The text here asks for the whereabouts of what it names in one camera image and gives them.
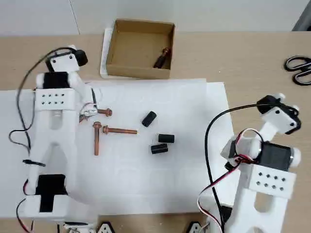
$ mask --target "cardboard box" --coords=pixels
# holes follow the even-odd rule
[[[173,23],[117,19],[112,33],[107,73],[142,79],[168,79],[173,53]],[[162,50],[171,49],[162,69],[153,68]]]

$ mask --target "scissor handle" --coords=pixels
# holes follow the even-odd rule
[[[305,61],[305,63],[291,67],[289,64],[290,64],[290,62],[292,62],[294,60],[302,60],[302,61]],[[309,57],[305,57],[305,56],[301,56],[301,55],[291,57],[291,58],[287,59],[284,63],[284,69],[287,71],[297,71],[297,70],[303,71],[304,69],[307,69],[310,66],[311,66],[311,59]]]
[[[311,74],[311,69],[307,69],[301,73],[298,73],[298,74],[295,74],[293,75],[293,82],[297,85],[300,85],[300,86],[309,86],[311,85],[311,80],[309,82],[303,82],[303,81],[300,81],[300,78],[303,77],[303,76],[306,76],[308,74]]]

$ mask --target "wooden table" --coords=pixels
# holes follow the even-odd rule
[[[274,142],[300,148],[302,163],[292,200],[289,202],[283,232],[302,232],[310,228],[311,218],[311,87],[292,82],[292,74],[283,62],[292,55],[311,56],[311,33],[176,33],[172,78],[206,78],[224,82],[230,107],[256,102],[267,94],[282,92],[288,104],[300,107],[302,129],[292,135],[279,135]],[[25,72],[39,57],[53,48],[75,44],[86,51],[89,63],[82,67],[85,80],[100,80],[102,35],[4,37],[0,38],[0,89],[16,89]],[[35,86],[35,74],[44,71],[42,64],[26,83]],[[232,114],[234,130],[259,128],[257,110]],[[203,220],[200,214],[105,216],[116,233],[181,233],[191,220]],[[36,232],[54,233],[52,224],[37,222]],[[15,220],[1,220],[0,229],[20,231]]]

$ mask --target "copper screw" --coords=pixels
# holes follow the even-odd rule
[[[128,133],[128,134],[137,134],[137,130],[125,130],[125,129],[116,129],[116,128],[108,128],[107,125],[103,126],[103,133]]]
[[[99,121],[95,121],[93,124],[95,137],[94,137],[94,154],[98,155],[99,153],[99,129],[102,127],[102,124]]]
[[[106,117],[112,116],[112,110],[110,108],[107,109],[98,109],[97,112],[99,114],[105,114]]]
[[[169,52],[170,52],[170,49],[169,49],[168,47],[165,47],[165,48],[162,50],[162,56],[165,57]]]

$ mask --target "white foam board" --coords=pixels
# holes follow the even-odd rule
[[[92,83],[99,91],[100,108],[111,108],[113,116],[94,116],[78,128],[79,190],[76,196],[90,203],[102,215],[197,212],[196,198],[208,184],[204,157],[204,135],[208,123],[228,108],[223,83],[201,80],[106,81]],[[18,125],[15,91],[0,92],[2,147],[0,185],[6,190],[0,199],[0,217],[13,217],[23,197],[21,187],[27,166],[21,161],[26,151],[10,143],[7,134]],[[22,109],[31,115],[31,94],[23,94]],[[149,111],[157,118],[145,128],[141,120]],[[138,135],[109,134],[100,137],[100,155],[93,155],[92,124],[99,120],[114,128],[138,129]],[[153,155],[158,133],[175,134],[169,152]],[[215,124],[209,140],[214,176],[225,170],[220,150],[232,136],[230,116]],[[15,139],[21,140],[19,134]],[[52,156],[49,172],[64,172],[63,158]],[[231,177],[218,187],[222,203],[232,204],[237,180]],[[207,193],[205,205],[213,201]]]

